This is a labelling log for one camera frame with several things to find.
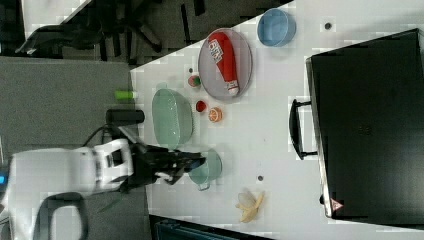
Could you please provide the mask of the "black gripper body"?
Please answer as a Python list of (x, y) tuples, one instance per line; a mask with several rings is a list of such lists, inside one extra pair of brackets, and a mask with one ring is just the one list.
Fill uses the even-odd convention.
[(167, 165), (169, 151), (155, 146), (143, 149), (139, 144), (130, 145), (133, 173), (121, 184), (120, 192), (129, 193), (132, 189), (153, 184), (158, 177), (155, 171), (159, 168), (171, 168)]

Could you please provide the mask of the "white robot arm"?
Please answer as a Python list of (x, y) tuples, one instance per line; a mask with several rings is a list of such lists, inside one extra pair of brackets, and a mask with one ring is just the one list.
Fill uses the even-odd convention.
[(205, 161), (126, 139), (15, 153), (1, 166), (1, 228), (7, 240), (88, 240), (88, 197), (159, 178), (173, 185)]

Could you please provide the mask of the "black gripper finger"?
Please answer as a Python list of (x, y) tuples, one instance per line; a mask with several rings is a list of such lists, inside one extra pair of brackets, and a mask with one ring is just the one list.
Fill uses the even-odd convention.
[(163, 179), (168, 185), (174, 185), (185, 173), (189, 173), (190, 171), (190, 168), (159, 168), (155, 171), (155, 176)]
[(200, 153), (174, 151), (169, 153), (167, 165), (170, 167), (200, 166), (206, 158)]

